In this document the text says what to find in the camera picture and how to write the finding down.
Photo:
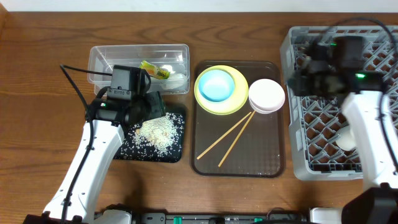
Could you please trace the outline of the green snack wrapper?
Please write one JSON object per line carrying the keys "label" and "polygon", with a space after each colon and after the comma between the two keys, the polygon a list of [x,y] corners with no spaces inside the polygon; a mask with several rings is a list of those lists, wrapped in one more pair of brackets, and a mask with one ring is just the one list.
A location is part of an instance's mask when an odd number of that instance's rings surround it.
{"label": "green snack wrapper", "polygon": [[166,80],[170,76],[170,72],[168,70],[164,70],[146,60],[141,62],[139,68],[144,69],[151,77],[158,80]]}

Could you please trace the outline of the white napkin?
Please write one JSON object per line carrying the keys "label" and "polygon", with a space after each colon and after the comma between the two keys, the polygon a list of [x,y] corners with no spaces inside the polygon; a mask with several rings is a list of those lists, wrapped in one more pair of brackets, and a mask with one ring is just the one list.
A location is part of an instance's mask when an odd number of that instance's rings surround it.
{"label": "white napkin", "polygon": [[170,72],[166,81],[162,81],[161,87],[169,92],[187,92],[188,75],[187,60],[184,54],[177,55],[161,63],[161,69]]}

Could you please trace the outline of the pink bowl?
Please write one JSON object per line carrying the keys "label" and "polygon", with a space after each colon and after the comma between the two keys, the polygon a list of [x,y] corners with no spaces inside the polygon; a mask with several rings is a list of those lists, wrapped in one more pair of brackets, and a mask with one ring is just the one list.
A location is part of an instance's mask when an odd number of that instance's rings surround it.
{"label": "pink bowl", "polygon": [[256,80],[249,87],[249,104],[260,114],[273,113],[284,105],[285,92],[280,84],[271,79]]}

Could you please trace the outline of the white cup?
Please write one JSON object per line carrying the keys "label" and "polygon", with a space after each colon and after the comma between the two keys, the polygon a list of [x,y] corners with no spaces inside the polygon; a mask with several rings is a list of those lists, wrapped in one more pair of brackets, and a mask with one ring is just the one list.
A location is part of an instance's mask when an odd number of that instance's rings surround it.
{"label": "white cup", "polygon": [[356,142],[351,134],[350,126],[340,128],[337,132],[336,144],[344,151],[353,151],[356,148]]}

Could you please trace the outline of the light blue bowl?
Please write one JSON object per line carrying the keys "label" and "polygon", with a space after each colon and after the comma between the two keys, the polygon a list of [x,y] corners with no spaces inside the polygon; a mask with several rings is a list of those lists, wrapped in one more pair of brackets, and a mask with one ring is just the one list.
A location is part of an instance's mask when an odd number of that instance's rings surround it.
{"label": "light blue bowl", "polygon": [[198,89],[206,100],[217,103],[227,100],[233,94],[235,84],[228,72],[210,70],[199,79]]}

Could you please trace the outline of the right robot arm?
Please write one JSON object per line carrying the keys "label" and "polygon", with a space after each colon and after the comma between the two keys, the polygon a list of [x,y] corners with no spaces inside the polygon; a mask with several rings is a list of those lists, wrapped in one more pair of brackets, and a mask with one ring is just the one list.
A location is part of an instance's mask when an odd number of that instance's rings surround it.
{"label": "right robot arm", "polygon": [[363,170],[363,192],[346,204],[341,223],[397,223],[397,133],[382,74],[363,68],[364,38],[314,41],[287,80],[296,96],[336,97]]}

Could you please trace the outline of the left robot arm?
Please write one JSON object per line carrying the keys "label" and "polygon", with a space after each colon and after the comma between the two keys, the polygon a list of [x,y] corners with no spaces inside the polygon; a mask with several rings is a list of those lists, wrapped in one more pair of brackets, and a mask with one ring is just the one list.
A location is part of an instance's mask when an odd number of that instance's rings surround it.
{"label": "left robot arm", "polygon": [[87,103],[80,145],[53,199],[41,215],[27,215],[24,223],[132,223],[124,205],[110,205],[99,217],[96,204],[114,155],[131,126],[165,116],[164,101],[149,90],[150,75],[143,68],[116,65],[111,84]]}

